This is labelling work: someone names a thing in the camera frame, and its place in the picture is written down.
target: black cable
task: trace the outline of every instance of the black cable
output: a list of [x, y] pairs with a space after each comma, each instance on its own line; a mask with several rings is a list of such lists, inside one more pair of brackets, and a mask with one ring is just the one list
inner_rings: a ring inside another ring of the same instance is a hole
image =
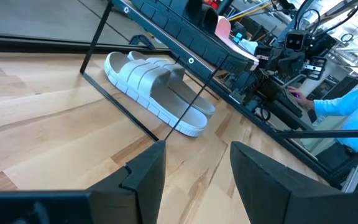
[[341, 41], [346, 43], [346, 42], [349, 42], [349, 41], [353, 40], [353, 37], [354, 37], [353, 34], [347, 33], [347, 34], [342, 35]]
[[316, 25], [315, 25], [313, 31], [311, 31], [311, 33], [312, 33], [312, 35], [313, 35], [313, 34], [316, 32], [317, 27], [320, 25], [320, 22], [321, 22], [320, 13], [319, 13], [316, 9], [308, 9], [308, 10], [306, 10], [306, 11], [302, 14], [302, 16], [299, 18], [299, 21], [298, 21], [298, 23], [297, 23], [297, 29], [299, 29], [299, 24], [300, 24], [301, 19], [303, 18], [303, 16], [304, 16], [307, 12], [310, 12], [310, 11], [316, 12], [316, 13], [317, 13], [317, 16], [318, 16], [318, 18], [317, 18], [317, 23], [316, 23]]
[[261, 115], [263, 121], [265, 121], [265, 122], [270, 120], [270, 118], [272, 117], [272, 113], [268, 109], [266, 109], [266, 107], [264, 107], [264, 106], [260, 107], [260, 115]]
[[346, 17], [346, 19], [344, 19], [343, 21], [341, 22], [338, 22], [338, 24], [336, 24], [335, 26], [329, 28], [328, 30], [322, 32], [322, 33], [319, 33], [315, 36], [316, 38], [316, 41], [318, 41], [317, 37], [322, 37], [324, 34], [328, 33], [329, 31], [339, 27], [340, 25], [344, 24], [345, 22], [347, 22], [349, 19], [351, 19], [356, 13], [358, 12], [358, 5], [357, 7]]
[[296, 12], [296, 15], [295, 15], [295, 23], [294, 23], [294, 26], [293, 28], [296, 29], [296, 27], [298, 27], [298, 16], [299, 16], [299, 12], [303, 9], [303, 7], [305, 6], [305, 4], [310, 1], [310, 0], [304, 0], [302, 5], [299, 7], [299, 9], [297, 10]]
[[270, 0], [270, 1], [272, 2], [273, 8], [274, 8], [275, 10], [277, 10], [277, 6], [276, 6], [276, 4], [274, 4], [273, 0]]

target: white object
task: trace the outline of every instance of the white object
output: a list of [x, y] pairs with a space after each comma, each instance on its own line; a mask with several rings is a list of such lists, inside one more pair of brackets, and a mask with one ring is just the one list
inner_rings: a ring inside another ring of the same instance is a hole
[[[168, 69], [171, 71], [168, 87], [188, 104], [190, 104], [196, 97], [197, 93], [183, 81], [183, 77], [185, 76], [185, 69], [179, 64], [165, 58], [148, 58], [139, 52], [133, 51], [129, 52], [128, 58], [130, 60], [146, 60], [147, 62], [158, 65], [159, 67]], [[192, 107], [205, 114], [208, 119], [215, 113], [214, 105], [200, 96], [197, 97]]]
[[258, 42], [242, 39], [240, 40], [239, 45], [249, 53], [255, 54], [256, 48], [258, 47]]
[[[104, 63], [109, 81], [119, 90], [173, 127], [189, 104], [168, 88], [170, 71], [145, 60], [129, 60], [120, 52], [110, 53]], [[199, 136], [207, 125], [206, 116], [190, 108], [176, 130]]]
[[320, 84], [328, 77], [329, 72], [324, 72], [323, 76], [319, 80], [306, 79], [302, 85], [298, 88], [305, 96], [308, 96], [313, 90], [315, 90]]

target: wire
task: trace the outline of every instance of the wire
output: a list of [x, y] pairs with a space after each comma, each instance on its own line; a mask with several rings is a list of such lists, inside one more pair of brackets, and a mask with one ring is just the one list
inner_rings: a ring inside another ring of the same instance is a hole
[[316, 13], [317, 13], [317, 16], [318, 16], [318, 18], [317, 18], [317, 24], [316, 24], [315, 27], [313, 28], [313, 31], [311, 31], [311, 33], [312, 33], [312, 35], [313, 35], [313, 34], [316, 32], [317, 27], [319, 26], [320, 21], [321, 21], [320, 13], [319, 13], [316, 9], [308, 9], [308, 10], [306, 10], [306, 11], [302, 14], [302, 16], [299, 18], [299, 21], [298, 21], [298, 23], [297, 23], [297, 29], [299, 29], [299, 24], [301, 23], [300, 20], [303, 18], [303, 16], [304, 16], [307, 12], [310, 12], [310, 11], [316, 12]]
[[255, 40], [255, 42], [260, 41], [262, 38], [266, 37], [267, 34], [261, 35], [258, 39]]
[[268, 4], [264, 5], [264, 6], [261, 6], [261, 7], [259, 7], [259, 8], [256, 8], [256, 9], [254, 9], [254, 10], [251, 10], [250, 12], [246, 12], [246, 13], [244, 13], [244, 14], [241, 14], [241, 15], [238, 15], [238, 16], [236, 16], [236, 17], [233, 17], [233, 18], [229, 19], [229, 21], [233, 21], [233, 20], [236, 20], [236, 19], [241, 19], [241, 18], [243, 18], [243, 17], [245, 17], [245, 16], [248, 16], [249, 14], [251, 14], [251, 13], [253, 13], [253, 12], [257, 12], [257, 11], [262, 10], [262, 9], [264, 9], [264, 8], [266, 8], [266, 7], [269, 7], [269, 6], [271, 6], [271, 5], [272, 5], [272, 3], [268, 3]]
[[355, 8], [355, 10], [353, 10], [346, 19], [344, 19], [343, 21], [339, 22], [338, 24], [336, 24], [335, 26], [329, 28], [328, 30], [322, 32], [322, 33], [319, 33], [316, 35], [316, 41], [317, 41], [317, 37], [322, 37], [324, 34], [328, 33], [329, 31], [339, 27], [340, 25], [344, 24], [345, 22], [347, 22], [349, 19], [351, 19], [356, 13], [358, 12], [358, 5], [357, 7]]
[[302, 5], [299, 7], [299, 9], [297, 10], [296, 12], [296, 15], [295, 15], [295, 23], [293, 25], [293, 28], [296, 29], [298, 27], [298, 16], [299, 16], [299, 13], [300, 11], [303, 9], [303, 7], [305, 6], [305, 4], [310, 1], [310, 0], [304, 0]]
[[272, 10], [272, 11], [269, 11], [269, 12], [260, 12], [260, 13], [255, 13], [255, 14], [252, 14], [252, 15], [248, 15], [247, 17], [251, 17], [251, 16], [257, 16], [257, 15], [262, 15], [262, 14], [267, 14], [267, 13], [270, 13], [270, 12], [290, 12], [291, 10], [286, 10], [286, 9], [277, 9], [277, 10]]
[[270, 118], [272, 117], [272, 114], [271, 112], [264, 106], [261, 106], [260, 107], [260, 116], [262, 117], [262, 120], [267, 122], [268, 120], [270, 120]]
[[274, 4], [273, 0], [270, 0], [270, 1], [272, 2], [273, 8], [274, 8], [275, 10], [277, 10], [277, 6], [276, 6], [276, 4]]

